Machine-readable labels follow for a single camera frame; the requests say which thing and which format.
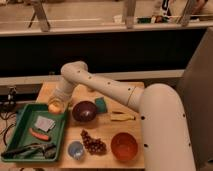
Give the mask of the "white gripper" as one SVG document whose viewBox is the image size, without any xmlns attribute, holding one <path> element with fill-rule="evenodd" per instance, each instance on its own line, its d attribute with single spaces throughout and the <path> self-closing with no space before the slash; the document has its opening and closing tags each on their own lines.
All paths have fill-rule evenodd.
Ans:
<svg viewBox="0 0 213 171">
<path fill-rule="evenodd" d="M 72 90 L 56 87 L 49 99 L 49 106 L 52 108 L 66 109 L 72 96 Z"/>
</svg>

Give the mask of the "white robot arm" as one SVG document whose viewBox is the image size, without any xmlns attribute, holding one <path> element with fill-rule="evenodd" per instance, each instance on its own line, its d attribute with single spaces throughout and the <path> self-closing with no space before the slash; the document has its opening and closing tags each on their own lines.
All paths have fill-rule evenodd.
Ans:
<svg viewBox="0 0 213 171">
<path fill-rule="evenodd" d="M 48 101 L 49 111 L 63 113 L 79 84 L 140 114 L 146 171 L 196 171 L 187 117 L 173 88 L 161 83 L 147 88 L 129 85 L 89 73 L 83 61 L 71 62 L 61 68 L 60 81 Z"/>
</svg>

